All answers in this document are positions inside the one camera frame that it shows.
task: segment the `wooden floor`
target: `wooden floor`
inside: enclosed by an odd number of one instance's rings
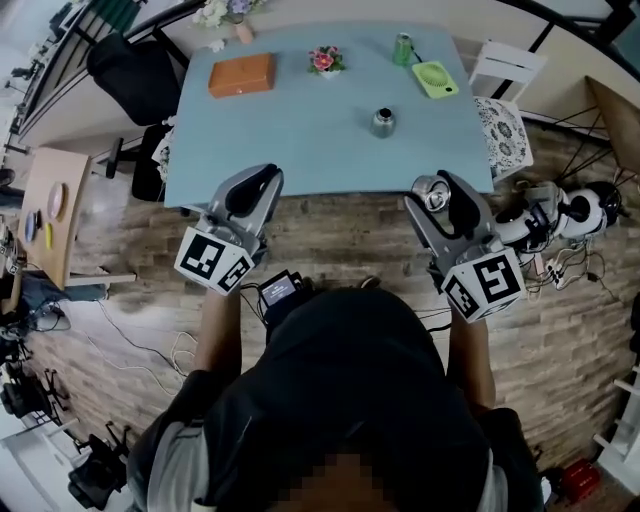
[[[529,127],[529,133],[536,164],[517,178],[538,182],[557,176],[578,140],[537,127]],[[613,159],[605,159],[579,178],[611,180],[614,171]],[[503,202],[511,186],[503,184],[491,200]],[[126,176],[113,181],[93,176],[89,189],[72,269],[135,271],[137,282],[111,288],[106,313],[131,341],[168,357],[179,331],[198,335],[204,289],[172,268],[185,227],[195,218],[132,199]],[[593,434],[611,424],[622,397],[612,381],[627,375],[634,362],[628,341],[630,303],[640,291],[640,195],[633,180],[622,191],[632,218],[622,218],[594,249],[606,260],[604,283],[624,304],[599,283],[582,279],[561,292],[546,287],[538,302],[519,301],[489,320],[499,402],[520,415],[527,440],[540,452],[541,470],[593,453]],[[349,286],[375,274],[416,310],[443,307],[401,199],[399,194],[283,198],[268,228],[269,254],[250,279],[260,281],[288,268],[329,286]],[[591,270],[600,274],[601,266],[592,258]],[[254,293],[246,293],[252,303]],[[70,414],[80,419],[83,435],[104,435],[108,420],[140,433],[170,396],[147,371],[119,370],[104,361],[89,338],[120,367],[152,369],[171,393],[180,377],[159,356],[132,347],[99,304],[67,304],[65,310],[72,330],[31,335],[34,366],[58,370],[71,394]],[[448,314],[442,314],[424,322],[435,327],[448,321]],[[242,334],[246,369],[260,357],[265,334],[246,304]],[[444,332],[437,339],[444,356],[447,336]],[[193,345],[182,336],[178,348],[193,350]],[[189,359],[188,354],[178,358],[186,369]]]

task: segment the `white chair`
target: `white chair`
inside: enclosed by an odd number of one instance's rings
[[[471,86],[478,76],[510,80],[521,86],[512,101],[476,97],[494,182],[533,165],[531,146],[515,102],[546,61],[546,57],[493,41],[487,41],[478,55],[469,77]]]

